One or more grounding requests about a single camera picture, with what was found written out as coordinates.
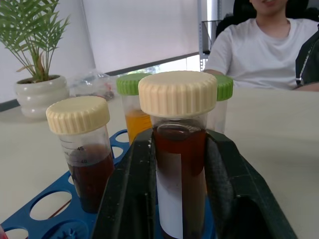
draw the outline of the dark brown liquid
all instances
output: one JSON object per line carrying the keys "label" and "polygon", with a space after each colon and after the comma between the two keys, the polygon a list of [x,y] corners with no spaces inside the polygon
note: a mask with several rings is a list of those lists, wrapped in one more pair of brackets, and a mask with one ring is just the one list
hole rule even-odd
{"label": "dark brown liquid", "polygon": [[[184,239],[200,239],[204,227],[205,130],[191,132],[184,126],[154,128],[158,170],[165,174],[169,165],[161,163],[159,153],[180,154],[182,183],[182,224]],[[172,237],[163,232],[166,239]]]}
{"label": "dark brown liquid", "polygon": [[113,157],[111,152],[107,155],[101,145],[86,145],[83,148],[85,152],[73,151],[72,158],[89,165],[68,166],[83,210],[97,213],[108,179],[114,171]]}

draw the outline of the window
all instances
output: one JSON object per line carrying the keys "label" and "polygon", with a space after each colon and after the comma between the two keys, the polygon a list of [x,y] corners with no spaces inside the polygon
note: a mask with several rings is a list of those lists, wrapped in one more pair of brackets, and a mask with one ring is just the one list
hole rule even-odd
{"label": "window", "polygon": [[177,61],[163,63],[157,66],[151,66],[144,69],[136,70],[121,74],[120,76],[134,73],[160,73],[166,71],[200,71],[199,55],[190,56]]}

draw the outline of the white ceramic pot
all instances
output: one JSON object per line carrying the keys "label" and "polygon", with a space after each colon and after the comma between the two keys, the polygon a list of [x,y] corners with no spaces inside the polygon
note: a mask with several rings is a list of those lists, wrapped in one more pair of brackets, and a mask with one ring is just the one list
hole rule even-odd
{"label": "white ceramic pot", "polygon": [[34,119],[46,119],[46,109],[61,100],[69,98],[69,89],[63,76],[50,81],[29,83],[30,79],[15,84],[17,100],[22,113]]}

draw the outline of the yellow liquid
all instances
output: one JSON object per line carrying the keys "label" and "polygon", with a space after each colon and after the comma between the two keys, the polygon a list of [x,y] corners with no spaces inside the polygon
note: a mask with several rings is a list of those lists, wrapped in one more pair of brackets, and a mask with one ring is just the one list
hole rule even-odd
{"label": "yellow liquid", "polygon": [[133,143],[134,138],[139,133],[148,128],[152,128],[151,118],[143,111],[132,111],[125,115],[126,126],[128,128],[128,135],[130,145]]}

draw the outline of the mouth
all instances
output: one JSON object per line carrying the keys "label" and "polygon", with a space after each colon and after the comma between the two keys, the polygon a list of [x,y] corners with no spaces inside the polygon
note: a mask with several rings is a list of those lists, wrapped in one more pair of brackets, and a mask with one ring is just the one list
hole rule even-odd
{"label": "mouth", "polygon": [[274,5],[276,0],[262,0],[262,3],[266,4],[267,6]]}

